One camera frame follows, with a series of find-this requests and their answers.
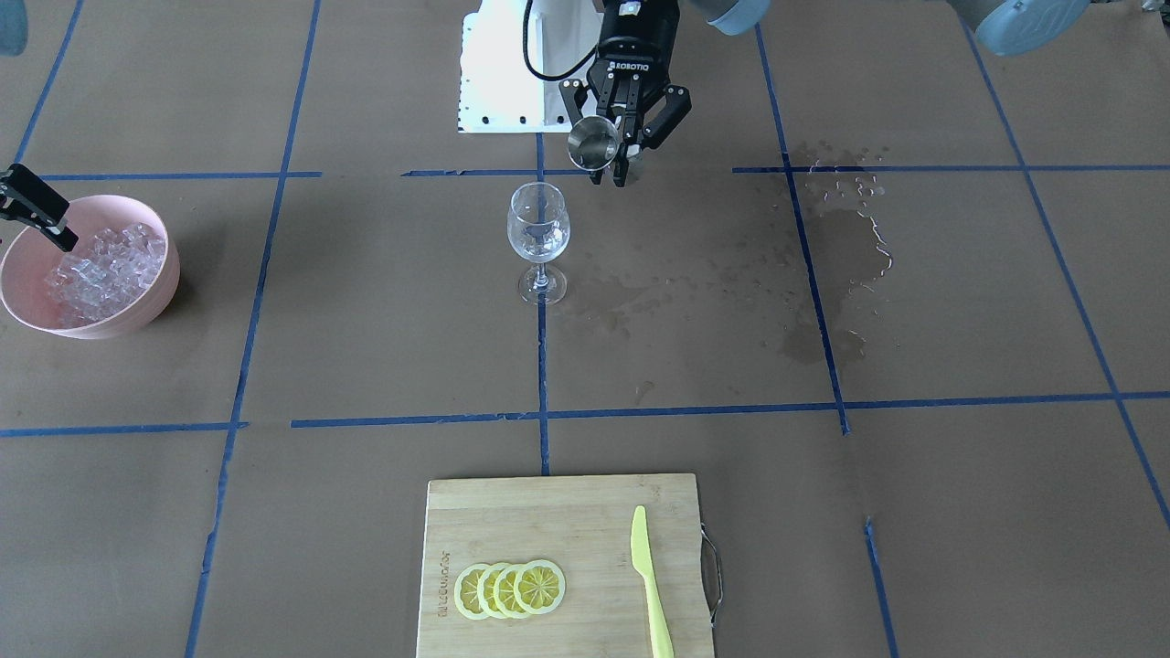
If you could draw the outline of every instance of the lemon slice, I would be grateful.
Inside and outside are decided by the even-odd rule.
[[[508,616],[500,611],[498,605],[496,605],[496,578],[500,576],[500,571],[503,571],[508,567],[511,567],[511,562],[496,562],[487,569],[483,570],[483,575],[480,576],[480,582],[475,584],[475,596],[480,603],[480,608],[488,614],[489,617],[495,617],[496,619],[507,619]]]
[[[522,610],[548,615],[565,597],[565,574],[555,562],[534,560],[524,564],[512,589]]]
[[[495,595],[496,608],[511,619],[523,619],[531,615],[519,606],[516,601],[516,580],[528,568],[528,564],[512,564],[496,576],[496,582],[491,585]]]
[[[455,578],[455,609],[468,619],[483,619],[488,616],[483,606],[480,605],[480,597],[476,594],[480,578],[488,567],[490,566],[477,562],[463,569],[459,577]]]

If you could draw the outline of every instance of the glass base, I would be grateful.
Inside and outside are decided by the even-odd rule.
[[[565,273],[551,265],[545,265],[544,276],[548,282],[544,287],[537,288],[536,275],[538,272],[539,266],[534,265],[524,270],[524,274],[521,274],[519,282],[516,283],[516,290],[519,292],[521,299],[530,304],[541,303],[542,294],[545,304],[555,304],[565,299],[565,288],[569,286]]]

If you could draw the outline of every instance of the yellow plastic knife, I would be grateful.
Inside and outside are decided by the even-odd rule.
[[[654,580],[654,562],[651,560],[651,537],[646,530],[646,508],[634,508],[634,522],[629,528],[629,563],[646,582],[646,614],[651,624],[651,652],[654,658],[674,658],[670,631],[666,628],[666,615],[658,596]]]

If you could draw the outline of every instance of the blue tape line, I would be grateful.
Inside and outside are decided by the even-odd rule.
[[[544,303],[544,294],[541,294],[539,303],[536,307],[536,371],[537,390],[541,396],[541,474],[549,475],[549,372],[548,372],[548,337],[545,318],[548,314]]]
[[[401,178],[433,178],[459,176],[536,176],[535,169],[412,169]]]
[[[1030,171],[1170,171],[1164,165],[1027,165]]]
[[[647,409],[581,409],[550,411],[549,418],[631,418],[644,416],[720,416],[727,413],[790,413],[794,411],[837,411],[831,402],[792,404],[746,404],[736,406],[665,406]]]
[[[385,416],[373,418],[314,418],[292,420],[294,430],[310,427],[370,427],[384,425],[443,425],[452,423],[494,423],[497,420],[536,420],[536,411],[505,413],[453,413],[447,416]]]
[[[545,383],[548,377],[542,378]],[[1122,393],[1124,399],[1170,399],[1170,391],[1134,391]],[[948,406],[998,406],[1013,404],[1071,404],[1085,402],[1109,402],[1113,393],[1057,393],[1046,396],[996,396],[969,398],[910,398],[892,400],[846,402],[846,409],[922,409]],[[724,406],[665,406],[644,409],[577,409],[548,411],[552,420],[572,418],[629,418],[646,416],[718,416],[734,413],[791,413],[799,411],[837,411],[832,402],[749,404]],[[319,418],[292,420],[292,429],[355,427],[377,425],[431,425],[455,423],[491,423],[515,420],[539,420],[541,411],[512,411],[503,413],[453,413],[443,416],[388,416],[373,418]]]
[[[768,63],[768,50],[764,48],[764,33],[756,26],[756,44],[759,47],[759,61],[764,68],[764,82],[768,84],[768,97],[772,103],[772,121],[776,122],[776,138],[780,144],[780,158],[784,160],[784,174],[789,183],[789,197],[792,199],[792,213],[797,220],[797,234],[800,237],[800,252],[804,254],[805,268],[808,270],[808,289],[812,293],[813,308],[817,309],[817,324],[820,327],[820,342],[825,349],[825,363],[828,365],[828,379],[833,385],[833,399],[837,402],[837,413],[841,421],[841,433],[849,433],[849,419],[845,413],[845,402],[841,398],[841,383],[837,373],[837,362],[833,359],[833,345],[828,340],[828,323],[825,321],[825,309],[820,301],[820,288],[817,286],[817,272],[812,263],[812,251],[808,248],[808,234],[805,231],[804,213],[800,210],[800,198],[797,196],[797,180],[792,173],[792,162],[789,159],[789,144],[784,138],[784,122],[780,119],[780,104],[776,100],[776,87],[772,84],[772,67]]]
[[[78,425],[74,427],[16,427],[0,430],[0,438],[68,437],[78,434],[160,434],[165,432],[216,432],[228,430],[232,423],[177,423],[158,425]]]
[[[1162,512],[1162,520],[1165,522],[1166,529],[1170,529],[1170,507],[1166,506],[1165,496],[1162,494],[1162,487],[1158,485],[1158,479],[1154,474],[1154,468],[1150,467],[1149,459],[1145,455],[1145,448],[1142,447],[1142,441],[1137,437],[1137,431],[1134,429],[1134,424],[1129,418],[1129,411],[1126,409],[1126,402],[1121,396],[1121,391],[1117,389],[1117,382],[1114,379],[1113,371],[1109,369],[1109,362],[1104,357],[1104,350],[1101,348],[1101,342],[1097,340],[1096,331],[1093,329],[1093,323],[1089,321],[1088,310],[1085,308],[1081,294],[1076,289],[1075,281],[1073,281],[1073,274],[1068,269],[1068,263],[1065,261],[1065,254],[1060,248],[1060,242],[1057,240],[1057,233],[1053,231],[1052,222],[1048,220],[1048,213],[1044,208],[1044,201],[1040,200],[1040,193],[1035,189],[1032,174],[1027,170],[1027,165],[1024,160],[1024,153],[1020,151],[1019,144],[1016,140],[1016,133],[1012,130],[1011,123],[1007,121],[1007,114],[1004,111],[1003,103],[999,102],[999,95],[996,92],[996,87],[992,84],[991,76],[987,74],[987,67],[983,62],[983,56],[979,55],[979,49],[975,44],[971,30],[968,29],[965,23],[961,22],[961,26],[963,28],[963,34],[966,36],[968,46],[975,55],[975,61],[979,66],[979,73],[983,75],[983,82],[987,87],[987,92],[991,94],[991,100],[996,104],[996,111],[999,112],[999,121],[1004,124],[1004,131],[1007,133],[1007,140],[1011,143],[1012,150],[1016,152],[1016,158],[1019,160],[1020,166],[1024,167],[1024,179],[1027,181],[1028,192],[1032,194],[1032,203],[1035,204],[1035,210],[1040,214],[1040,221],[1044,225],[1045,233],[1048,235],[1048,242],[1052,245],[1053,254],[1057,256],[1057,263],[1060,266],[1060,272],[1065,276],[1065,283],[1068,286],[1068,292],[1072,294],[1073,302],[1076,304],[1076,311],[1080,314],[1081,322],[1085,324],[1085,331],[1088,333],[1089,342],[1093,344],[1093,351],[1097,357],[1097,363],[1101,365],[1101,371],[1104,373],[1106,382],[1109,384],[1109,391],[1113,393],[1114,402],[1117,405],[1117,411],[1121,413],[1122,423],[1126,425],[1126,431],[1129,433],[1129,440],[1134,445],[1134,452],[1137,453],[1137,459],[1142,465],[1142,471],[1145,473],[1145,481],[1149,484],[1150,491],[1154,494],[1154,500],[1157,502],[1158,509]]]
[[[734,166],[731,173],[882,173],[963,171],[1170,171],[1170,165],[821,165]]]
[[[1113,393],[1065,393],[1052,396],[1002,396],[987,398],[921,398],[896,400],[846,402],[847,409],[918,409],[930,406],[989,406],[1007,404],[1052,404],[1073,402],[1109,402]]]
[[[412,169],[402,173],[400,178],[457,178],[468,176],[589,176],[589,172],[579,169]]]
[[[234,180],[247,178],[321,178],[319,171],[199,171],[164,173],[50,173],[44,180]]]
[[[74,29],[77,28],[77,19],[81,18],[81,8],[85,4],[85,0],[77,0],[77,5],[74,6],[74,13],[69,18],[69,27],[66,28],[66,36],[61,40],[61,48],[57,50],[57,59],[53,62],[53,68],[49,70],[49,77],[44,81],[44,88],[41,89],[41,96],[36,100],[36,107],[33,109],[33,116],[28,119],[28,128],[25,129],[25,137],[20,140],[20,148],[16,149],[16,157],[13,162],[21,162],[25,159],[25,152],[28,150],[28,143],[33,138],[33,130],[36,129],[36,122],[41,118],[41,111],[44,109],[44,102],[49,98],[49,90],[53,89],[53,83],[57,80],[57,71],[61,70],[61,63],[66,59],[66,50],[69,49],[69,43],[73,41]]]
[[[223,513],[223,495],[227,492],[227,465],[232,461],[232,453],[235,451],[235,427],[228,430],[227,439],[223,443],[223,460],[220,462],[220,474],[215,486],[215,516],[212,522],[212,532],[207,534],[207,543],[204,546],[204,561],[199,567],[199,585],[195,588],[195,604],[191,609],[191,626],[187,631],[187,646],[184,651],[185,658],[194,658],[195,644],[199,640],[199,626],[204,618],[204,603],[207,601],[207,583],[212,574],[212,558],[215,555],[220,516]]]
[[[897,658],[897,638],[894,637],[894,619],[889,614],[889,601],[886,597],[886,581],[881,576],[881,563],[878,562],[878,547],[874,544],[873,518],[866,518],[866,547],[869,549],[869,568],[874,574],[874,588],[878,590],[878,605],[881,606],[881,621],[886,626],[886,644],[889,645],[889,657]]]
[[[882,173],[947,171],[1021,171],[1019,165],[820,165],[735,166],[731,173]]]
[[[1122,399],[1170,399],[1170,391],[1138,391],[1121,393]]]
[[[215,555],[215,541],[219,537],[220,516],[223,512],[223,500],[227,493],[228,464],[232,461],[232,453],[235,451],[235,438],[240,413],[243,407],[243,392],[248,385],[248,370],[252,365],[252,350],[256,341],[256,327],[260,324],[260,309],[264,300],[264,285],[268,280],[268,263],[273,255],[273,239],[276,235],[276,222],[280,218],[281,205],[284,199],[284,184],[288,180],[289,162],[292,159],[292,143],[296,138],[296,126],[301,117],[301,102],[304,97],[305,82],[309,77],[309,63],[312,60],[312,46],[317,36],[317,20],[321,16],[321,0],[314,0],[312,18],[309,21],[309,35],[305,39],[304,57],[301,61],[301,76],[297,80],[296,96],[292,100],[292,111],[289,117],[288,137],[284,140],[284,156],[281,159],[281,176],[276,179],[276,196],[273,199],[273,213],[268,219],[268,233],[264,237],[264,253],[260,261],[260,275],[256,280],[256,293],[252,302],[252,317],[248,322],[248,335],[243,344],[243,356],[240,359],[240,379],[236,384],[235,400],[232,407],[232,429],[227,432],[223,443],[223,461],[220,465],[219,488],[215,494],[215,521],[212,532],[207,535],[207,546],[204,548],[202,570],[199,576],[199,588],[195,591],[195,604],[191,612],[191,626],[187,632],[186,658],[194,658],[195,645],[199,640],[199,626],[202,621],[204,602],[207,596],[207,582],[211,576],[212,560]]]
[[[544,180],[544,133],[536,133],[536,179]]]

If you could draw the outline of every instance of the cutting board handle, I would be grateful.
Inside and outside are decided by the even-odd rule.
[[[707,523],[698,522],[698,532],[703,535],[702,553],[700,555],[700,563],[702,564],[702,576],[703,576],[703,594],[707,595],[707,606],[711,611],[711,629],[715,629],[715,618],[720,614],[720,606],[723,605],[723,560],[720,558],[720,549],[715,546],[715,541],[711,540],[711,535],[707,532]],[[710,580],[715,581],[715,587],[717,588],[714,595],[711,594],[711,588],[709,587]]]

